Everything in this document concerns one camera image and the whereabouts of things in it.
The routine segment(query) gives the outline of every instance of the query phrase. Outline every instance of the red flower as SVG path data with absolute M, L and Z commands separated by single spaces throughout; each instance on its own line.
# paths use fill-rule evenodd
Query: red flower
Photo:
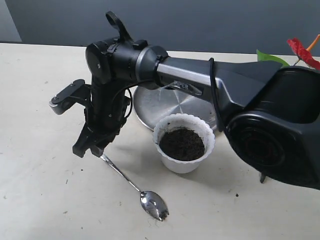
M 304 48 L 303 44 L 299 41 L 299 39 L 293 38 L 289 39 L 286 42 L 290 45 L 293 52 L 298 56 L 299 59 L 308 64 L 311 68 L 320 70 L 320 62 L 312 57 L 311 53 Z

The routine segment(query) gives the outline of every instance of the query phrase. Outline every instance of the white paper cup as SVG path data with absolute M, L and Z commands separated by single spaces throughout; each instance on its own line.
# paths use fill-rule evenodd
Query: white paper cup
M 198 159 L 192 161 L 180 161 L 166 155 L 159 144 L 162 137 L 167 132 L 172 132 L 180 128 L 193 130 L 199 135 L 204 144 L 204 154 Z M 206 159 L 215 147 L 216 138 L 210 126 L 199 117 L 189 114 L 172 114 L 161 119 L 153 130 L 153 142 L 157 151 L 161 154 L 162 163 L 172 172 L 177 174 L 186 174 L 195 170 L 200 163 Z

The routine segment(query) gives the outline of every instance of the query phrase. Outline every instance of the cup of soil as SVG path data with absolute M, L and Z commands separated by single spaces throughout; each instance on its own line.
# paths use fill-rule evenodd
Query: cup of soil
M 153 142 L 162 155 L 162 163 L 169 170 L 186 174 L 211 154 L 216 138 L 210 126 L 199 117 L 177 113 L 157 123 Z

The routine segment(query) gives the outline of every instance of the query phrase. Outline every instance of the metal spoon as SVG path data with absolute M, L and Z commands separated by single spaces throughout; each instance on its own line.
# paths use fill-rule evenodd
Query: metal spoon
M 166 219 L 167 215 L 169 215 L 169 210 L 165 201 L 158 194 L 153 191 L 141 191 L 106 155 L 103 154 L 100 158 L 116 170 L 140 193 L 141 206 L 149 215 L 160 221 Z

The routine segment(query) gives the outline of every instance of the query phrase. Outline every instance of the green leaf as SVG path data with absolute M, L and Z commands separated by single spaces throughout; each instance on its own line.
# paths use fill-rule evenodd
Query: green leaf
M 281 63 L 282 67 L 289 66 L 289 64 L 285 60 L 283 60 L 277 56 L 273 56 L 273 55 L 269 55 L 269 54 L 260 52 L 258 49 L 256 50 L 256 54 L 258 56 L 258 61 L 274 61 L 277 63 Z

